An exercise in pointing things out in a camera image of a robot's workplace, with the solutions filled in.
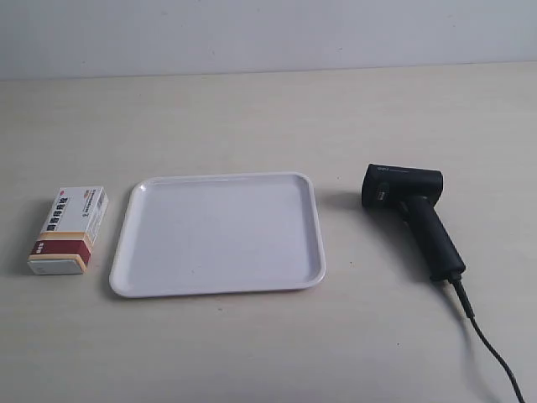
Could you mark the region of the black handheld barcode scanner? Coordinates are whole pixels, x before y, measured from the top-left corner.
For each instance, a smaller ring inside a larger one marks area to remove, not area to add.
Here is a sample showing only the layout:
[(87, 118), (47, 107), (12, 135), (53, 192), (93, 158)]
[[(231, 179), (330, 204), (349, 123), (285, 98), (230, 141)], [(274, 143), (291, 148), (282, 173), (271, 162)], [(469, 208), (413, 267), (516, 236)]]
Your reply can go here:
[(362, 183), (362, 206), (394, 211), (407, 224), (433, 281), (461, 281), (466, 266), (435, 211), (443, 175), (426, 170), (370, 164)]

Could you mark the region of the white red medicine box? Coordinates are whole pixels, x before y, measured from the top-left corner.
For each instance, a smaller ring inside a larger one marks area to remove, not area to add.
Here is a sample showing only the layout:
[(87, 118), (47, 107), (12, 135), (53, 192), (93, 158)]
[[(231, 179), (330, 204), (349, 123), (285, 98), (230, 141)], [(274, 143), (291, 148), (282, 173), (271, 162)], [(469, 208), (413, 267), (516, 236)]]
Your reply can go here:
[(83, 274), (107, 204), (102, 186), (60, 188), (28, 256), (34, 274)]

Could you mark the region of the white plastic tray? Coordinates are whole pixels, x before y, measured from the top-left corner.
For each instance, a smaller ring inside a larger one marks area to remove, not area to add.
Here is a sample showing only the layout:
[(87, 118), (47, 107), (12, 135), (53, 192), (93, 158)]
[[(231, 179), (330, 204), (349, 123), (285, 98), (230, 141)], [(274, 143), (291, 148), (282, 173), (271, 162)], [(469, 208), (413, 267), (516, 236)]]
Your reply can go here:
[(326, 275), (298, 172), (153, 177), (132, 190), (109, 285), (124, 298), (304, 290)]

